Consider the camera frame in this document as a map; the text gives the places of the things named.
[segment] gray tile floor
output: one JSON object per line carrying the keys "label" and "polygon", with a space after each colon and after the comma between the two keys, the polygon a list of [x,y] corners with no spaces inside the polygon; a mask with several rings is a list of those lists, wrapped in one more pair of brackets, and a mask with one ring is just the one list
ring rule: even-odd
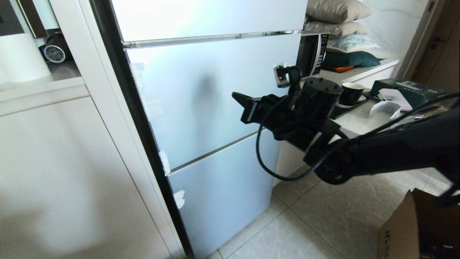
{"label": "gray tile floor", "polygon": [[379,228],[409,189],[439,195],[449,187],[433,174],[401,171],[338,186],[315,174],[282,182],[269,209],[209,258],[374,259]]}

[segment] refrigerator drawer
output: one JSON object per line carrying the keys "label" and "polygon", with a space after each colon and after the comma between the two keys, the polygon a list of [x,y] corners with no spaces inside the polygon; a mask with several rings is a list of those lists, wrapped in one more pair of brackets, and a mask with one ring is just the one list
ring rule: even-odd
{"label": "refrigerator drawer", "polygon": [[258,128],[243,124],[233,91],[283,96],[273,66],[295,64],[300,35],[128,49],[159,150],[176,168]]}
{"label": "refrigerator drawer", "polygon": [[302,29],[307,0],[112,0],[123,41]]}
{"label": "refrigerator drawer", "polygon": [[[260,167],[255,141],[253,135],[168,176],[172,191],[179,196],[183,191],[179,212],[196,259],[210,255],[268,208],[273,177]],[[260,151],[274,170],[279,142],[268,130],[262,132]]]}

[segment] robotic arm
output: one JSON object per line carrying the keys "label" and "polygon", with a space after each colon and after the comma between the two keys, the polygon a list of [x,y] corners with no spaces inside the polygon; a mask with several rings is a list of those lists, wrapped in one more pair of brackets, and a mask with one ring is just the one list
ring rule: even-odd
{"label": "robotic arm", "polygon": [[[438,116],[381,131],[423,108],[419,107],[376,130],[348,139],[340,131],[340,125],[328,118],[342,93],[339,85],[311,77],[300,88],[301,74],[296,67],[276,67],[275,74],[279,87],[290,87],[283,97],[270,94],[253,98],[236,92],[232,94],[244,107],[241,121],[258,123],[259,135],[262,127],[266,127],[276,140],[286,140],[302,150],[305,153],[303,160],[311,165],[311,169],[293,178],[272,172],[260,158],[258,136],[258,159],[268,173],[281,180],[293,181],[314,170],[323,181],[342,184],[354,176],[435,167],[453,183],[451,189],[438,198],[439,205],[448,206],[460,201],[459,195],[452,196],[460,183],[458,107]],[[447,95],[436,102],[456,96],[458,94]],[[330,143],[335,135],[342,138]]]}

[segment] refrigerator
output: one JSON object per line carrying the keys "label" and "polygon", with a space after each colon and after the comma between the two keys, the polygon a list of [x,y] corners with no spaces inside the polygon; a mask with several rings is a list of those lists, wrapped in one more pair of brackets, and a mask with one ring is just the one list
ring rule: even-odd
{"label": "refrigerator", "polygon": [[[273,67],[296,63],[307,0],[109,5],[93,1],[103,37],[120,39],[104,41],[109,55],[124,55],[112,62],[125,99],[185,250],[205,258],[270,204],[274,179],[257,161],[258,125],[240,121],[231,94],[287,93]],[[274,170],[271,132],[262,131],[260,147]]]}

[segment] microwave oven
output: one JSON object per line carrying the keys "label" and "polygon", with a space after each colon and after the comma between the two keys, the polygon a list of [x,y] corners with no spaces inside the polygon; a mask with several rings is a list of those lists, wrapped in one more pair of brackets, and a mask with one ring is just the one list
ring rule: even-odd
{"label": "microwave oven", "polygon": [[302,77],[318,75],[326,54],[329,33],[301,31],[296,65],[302,70]]}

